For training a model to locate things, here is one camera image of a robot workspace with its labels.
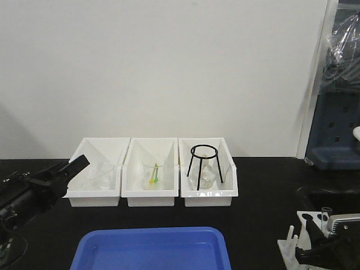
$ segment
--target plastic bag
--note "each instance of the plastic bag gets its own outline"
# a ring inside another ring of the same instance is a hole
[[[338,11],[322,77],[322,92],[360,93],[360,11]]]

